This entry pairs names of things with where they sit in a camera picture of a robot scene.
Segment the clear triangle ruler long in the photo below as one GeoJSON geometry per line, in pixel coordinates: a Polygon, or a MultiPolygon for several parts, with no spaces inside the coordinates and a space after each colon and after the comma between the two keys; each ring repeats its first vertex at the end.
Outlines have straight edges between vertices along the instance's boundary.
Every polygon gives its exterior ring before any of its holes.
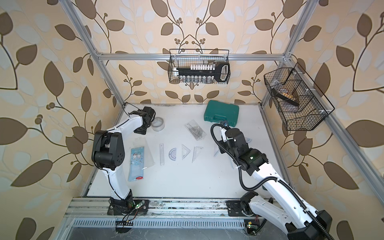
{"type": "Polygon", "coordinates": [[[200,153],[203,151],[203,147],[194,147],[194,152],[193,152],[193,158],[192,158],[192,163],[196,161],[200,153]]]}

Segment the clear straight ruler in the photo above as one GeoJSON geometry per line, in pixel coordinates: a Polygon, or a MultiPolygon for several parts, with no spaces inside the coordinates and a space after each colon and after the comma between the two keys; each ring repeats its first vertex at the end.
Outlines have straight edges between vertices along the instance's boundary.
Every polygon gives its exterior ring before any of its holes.
{"type": "Polygon", "coordinates": [[[165,165],[164,144],[160,144],[160,165],[165,165]]]}

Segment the clear protractor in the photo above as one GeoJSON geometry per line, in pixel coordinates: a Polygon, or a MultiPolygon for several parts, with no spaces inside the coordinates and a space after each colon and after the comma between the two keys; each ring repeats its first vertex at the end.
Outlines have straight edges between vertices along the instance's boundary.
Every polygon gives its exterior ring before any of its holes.
{"type": "Polygon", "coordinates": [[[177,160],[177,148],[173,148],[169,151],[169,159],[172,161],[177,160]]]}

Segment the clear triangle ruler small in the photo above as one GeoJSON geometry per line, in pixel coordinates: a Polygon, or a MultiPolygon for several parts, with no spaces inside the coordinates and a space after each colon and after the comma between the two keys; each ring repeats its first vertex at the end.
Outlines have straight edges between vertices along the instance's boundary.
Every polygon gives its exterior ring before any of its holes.
{"type": "Polygon", "coordinates": [[[184,160],[189,154],[191,153],[191,150],[182,144],[182,159],[184,160]]]}

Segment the blue ruler set pouch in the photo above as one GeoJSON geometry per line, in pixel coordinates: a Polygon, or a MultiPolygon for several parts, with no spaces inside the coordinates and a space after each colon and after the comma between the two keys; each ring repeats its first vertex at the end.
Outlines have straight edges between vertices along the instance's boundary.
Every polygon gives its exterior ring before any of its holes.
{"type": "Polygon", "coordinates": [[[144,147],[131,149],[129,182],[142,180],[144,178],[144,150],[144,147]]]}

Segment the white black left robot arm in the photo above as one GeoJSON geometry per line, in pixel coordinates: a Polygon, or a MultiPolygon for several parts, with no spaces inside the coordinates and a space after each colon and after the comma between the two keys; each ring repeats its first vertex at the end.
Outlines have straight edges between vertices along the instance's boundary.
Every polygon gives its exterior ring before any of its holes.
{"type": "Polygon", "coordinates": [[[114,127],[94,133],[91,159],[96,168],[105,174],[111,188],[112,199],[126,201],[131,192],[122,168],[125,160],[124,137],[132,133],[145,135],[155,116],[153,108],[144,107],[132,111],[125,120],[114,127]]]}

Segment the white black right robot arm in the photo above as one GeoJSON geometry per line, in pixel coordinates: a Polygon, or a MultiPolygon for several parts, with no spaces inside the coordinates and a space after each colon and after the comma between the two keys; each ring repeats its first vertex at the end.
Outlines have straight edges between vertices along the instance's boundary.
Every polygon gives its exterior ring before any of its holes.
{"type": "Polygon", "coordinates": [[[246,194],[241,198],[244,215],[259,215],[283,231],[290,240],[332,240],[330,214],[306,202],[274,169],[266,154],[250,148],[237,128],[222,124],[221,140],[212,133],[222,154],[238,169],[246,194]]]}

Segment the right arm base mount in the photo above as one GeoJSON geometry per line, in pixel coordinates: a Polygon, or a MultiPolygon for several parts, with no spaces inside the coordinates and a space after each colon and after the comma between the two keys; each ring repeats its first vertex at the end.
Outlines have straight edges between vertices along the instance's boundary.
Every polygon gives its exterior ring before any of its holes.
{"type": "Polygon", "coordinates": [[[242,218],[255,218],[256,216],[260,217],[252,212],[251,204],[256,203],[256,201],[250,201],[247,203],[241,200],[229,200],[226,201],[226,207],[228,210],[229,217],[242,217],[242,218]]]}

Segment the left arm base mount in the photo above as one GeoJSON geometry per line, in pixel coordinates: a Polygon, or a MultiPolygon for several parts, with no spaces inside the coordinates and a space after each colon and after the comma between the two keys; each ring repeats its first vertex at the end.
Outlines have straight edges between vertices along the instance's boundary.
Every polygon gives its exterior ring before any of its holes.
{"type": "Polygon", "coordinates": [[[149,210],[149,200],[136,199],[128,197],[126,200],[109,199],[109,208],[107,215],[109,216],[125,216],[128,214],[147,213],[149,210]]]}

